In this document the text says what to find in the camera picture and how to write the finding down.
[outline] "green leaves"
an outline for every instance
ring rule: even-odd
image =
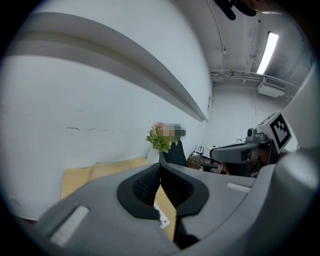
[[[149,131],[149,136],[145,140],[150,142],[152,147],[160,152],[168,153],[171,148],[171,143],[165,142],[153,129]]]

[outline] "person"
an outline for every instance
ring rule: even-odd
[[[283,158],[284,156],[286,156],[289,153],[289,151],[284,150],[283,152],[281,152],[279,154],[279,159],[278,161]],[[250,161],[252,154],[251,152],[249,152],[247,154],[247,169],[250,169],[250,173],[256,173],[258,172],[262,167],[266,166],[269,164],[269,154],[270,154],[270,150],[268,148],[264,148],[258,151],[258,157],[257,157],[257,161]],[[238,164],[236,163],[225,163],[225,162],[221,162],[217,164],[218,166],[218,171],[220,174],[225,174],[225,175],[237,175],[237,176],[242,176],[239,173],[239,168],[235,168],[235,166],[238,166]]]

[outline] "ceiling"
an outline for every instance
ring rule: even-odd
[[[287,85],[287,90],[294,95],[309,73],[309,62],[313,61],[311,49],[287,14],[257,13],[249,17],[233,7],[236,20],[229,20],[213,0],[176,2],[198,35],[210,70],[220,74],[216,77],[217,83],[253,86],[253,81],[234,81],[223,74],[225,70],[257,72],[268,32],[278,34],[279,39],[264,74],[292,84]]]

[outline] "fluorescent light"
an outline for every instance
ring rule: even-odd
[[[278,41],[278,35],[274,33],[269,33],[268,34],[268,40],[266,42],[266,47],[263,53],[262,60],[260,62],[260,66],[258,68],[258,71],[256,72],[257,74],[263,75],[264,72],[266,71],[268,64],[271,60],[272,54],[275,51],[277,41]]]

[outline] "sticker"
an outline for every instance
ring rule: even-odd
[[[162,229],[164,229],[166,226],[169,226],[170,221],[168,220],[168,218],[166,217],[166,215],[164,214],[164,212],[160,209],[159,205],[157,204],[156,201],[154,201],[153,207],[158,210],[158,212],[160,213],[160,227]]]
[[[89,209],[87,207],[78,206],[68,219],[54,232],[50,241],[57,246],[64,247],[88,213]]]
[[[270,124],[270,127],[278,148],[281,149],[291,136],[287,124],[281,114]]]

